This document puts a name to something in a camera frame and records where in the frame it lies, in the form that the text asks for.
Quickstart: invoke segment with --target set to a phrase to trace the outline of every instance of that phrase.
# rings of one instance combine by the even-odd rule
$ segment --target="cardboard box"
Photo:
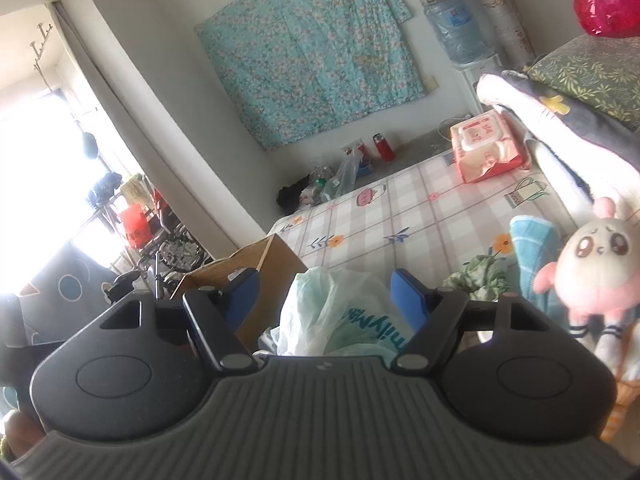
[[[250,351],[256,351],[260,334],[269,326],[280,323],[282,304],[293,278],[299,272],[306,272],[305,264],[278,235],[268,236],[228,258],[190,272],[183,277],[172,298],[204,285],[223,288],[229,282],[228,276],[244,267],[260,272],[260,295],[236,335]]]

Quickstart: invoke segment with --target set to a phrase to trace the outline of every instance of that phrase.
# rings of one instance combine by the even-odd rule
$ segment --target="plush toy ear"
[[[616,204],[608,196],[597,198],[593,203],[593,212],[598,218],[613,218],[616,214]]]
[[[536,277],[533,279],[533,292],[536,294],[544,294],[554,286],[557,266],[558,262],[551,262],[538,271]]]

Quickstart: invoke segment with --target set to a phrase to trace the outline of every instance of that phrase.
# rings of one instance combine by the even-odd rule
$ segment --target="plush toy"
[[[598,219],[578,229],[558,261],[542,267],[533,282],[537,294],[556,288],[569,310],[571,335],[590,349],[589,316],[604,316],[594,353],[612,370],[620,363],[625,313],[640,303],[640,233],[613,218],[615,208],[612,199],[597,199]]]

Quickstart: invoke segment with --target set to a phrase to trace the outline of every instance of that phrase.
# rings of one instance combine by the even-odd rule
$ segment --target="checkered tablecloth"
[[[563,237],[577,228],[537,168],[463,184],[446,153],[281,218],[270,234],[307,267],[366,270],[387,286],[401,267],[436,287],[476,254],[513,257],[508,232],[516,215],[546,218]]]

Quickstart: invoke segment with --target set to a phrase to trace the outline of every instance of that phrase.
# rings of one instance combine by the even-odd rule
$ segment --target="light blue cloth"
[[[276,148],[424,95],[402,0],[235,0],[196,28],[240,118]]]
[[[520,295],[562,327],[567,310],[551,288],[545,294],[533,292],[533,280],[546,264],[558,259],[562,243],[554,225],[535,216],[514,216],[510,222],[513,249],[520,267]]]

